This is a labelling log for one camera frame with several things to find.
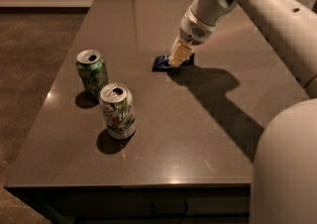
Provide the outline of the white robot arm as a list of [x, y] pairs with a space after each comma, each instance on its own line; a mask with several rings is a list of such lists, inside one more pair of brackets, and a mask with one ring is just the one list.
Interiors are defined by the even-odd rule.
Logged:
[[265, 127], [254, 162], [251, 224], [317, 224], [317, 16], [296, 0], [194, 0], [171, 49], [179, 66], [221, 17], [240, 6], [283, 62], [289, 83], [273, 75], [269, 97], [304, 94]]

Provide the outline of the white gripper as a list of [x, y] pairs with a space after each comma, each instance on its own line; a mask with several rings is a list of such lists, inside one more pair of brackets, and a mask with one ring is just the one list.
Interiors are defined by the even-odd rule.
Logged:
[[179, 67], [193, 53], [193, 46], [205, 43], [215, 32], [221, 18], [231, 12], [234, 0], [194, 0], [184, 14], [177, 37], [171, 47], [168, 64]]

